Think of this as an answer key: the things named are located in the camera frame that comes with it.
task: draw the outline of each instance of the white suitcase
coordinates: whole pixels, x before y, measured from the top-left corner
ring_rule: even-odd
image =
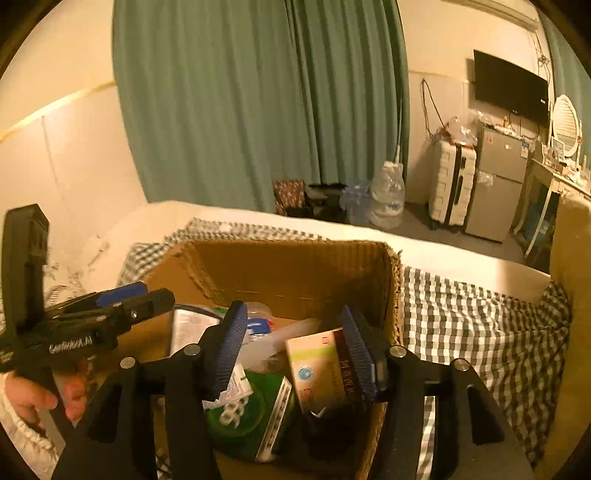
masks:
[[[431,227],[464,225],[476,171],[476,151],[445,140],[438,141],[434,150],[429,197],[429,215],[434,221]]]

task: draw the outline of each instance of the floor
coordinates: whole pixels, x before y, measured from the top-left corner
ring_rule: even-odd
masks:
[[[431,230],[426,205],[407,203],[404,206],[402,225],[393,233],[408,238],[453,245],[489,257],[502,258],[503,260],[521,264],[525,263],[521,244],[512,232],[507,235],[503,243],[498,243],[461,232],[452,232],[446,228]]]

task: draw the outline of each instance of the television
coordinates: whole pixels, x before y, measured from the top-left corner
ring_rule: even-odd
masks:
[[[514,63],[474,50],[476,100],[548,124],[548,82]]]

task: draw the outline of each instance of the green curtain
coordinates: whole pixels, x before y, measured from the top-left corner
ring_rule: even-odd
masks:
[[[150,202],[270,212],[272,179],[406,163],[395,0],[117,0],[113,65]]]
[[[544,26],[554,73],[554,93],[556,98],[567,95],[583,121],[583,145],[579,161],[587,155],[591,162],[591,79],[579,58],[551,20],[540,12]]]

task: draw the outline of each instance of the refrigerator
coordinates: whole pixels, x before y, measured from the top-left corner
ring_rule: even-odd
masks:
[[[502,242],[509,234],[527,168],[528,144],[484,127],[466,233]]]

